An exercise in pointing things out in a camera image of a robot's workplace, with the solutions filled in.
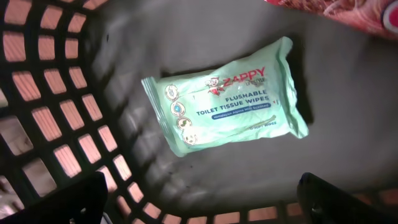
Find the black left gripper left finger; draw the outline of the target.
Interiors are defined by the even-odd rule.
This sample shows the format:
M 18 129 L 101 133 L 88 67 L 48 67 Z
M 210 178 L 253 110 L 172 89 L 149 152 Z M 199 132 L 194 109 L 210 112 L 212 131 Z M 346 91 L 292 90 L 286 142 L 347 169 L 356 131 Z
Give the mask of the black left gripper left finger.
M 108 199 L 104 174 L 89 177 L 50 195 L 41 202 L 3 218 L 1 224 L 100 224 Z

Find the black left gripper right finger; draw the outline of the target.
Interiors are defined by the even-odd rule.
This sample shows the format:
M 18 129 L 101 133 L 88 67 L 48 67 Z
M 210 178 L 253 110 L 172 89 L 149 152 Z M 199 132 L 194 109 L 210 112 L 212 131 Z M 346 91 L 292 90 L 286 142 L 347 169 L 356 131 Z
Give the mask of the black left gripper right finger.
M 308 223 L 397 223 L 397 218 L 365 204 L 309 172 L 304 173 L 299 180 L 297 198 Z

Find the mint green wipes pack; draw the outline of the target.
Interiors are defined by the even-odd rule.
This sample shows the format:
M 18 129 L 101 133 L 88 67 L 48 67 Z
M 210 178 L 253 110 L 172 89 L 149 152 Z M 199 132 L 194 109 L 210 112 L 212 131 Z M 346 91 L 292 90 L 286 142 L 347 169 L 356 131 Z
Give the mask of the mint green wipes pack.
M 178 157 L 230 142 L 293 134 L 308 127 L 297 109 L 288 37 L 215 70 L 141 83 Z

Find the red snack wrapper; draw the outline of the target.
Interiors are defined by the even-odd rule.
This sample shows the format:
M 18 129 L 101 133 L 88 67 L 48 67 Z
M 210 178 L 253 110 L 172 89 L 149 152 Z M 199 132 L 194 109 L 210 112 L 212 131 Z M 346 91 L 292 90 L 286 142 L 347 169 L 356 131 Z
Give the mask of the red snack wrapper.
M 397 40 L 397 0 L 266 0 L 311 12 L 361 31 Z

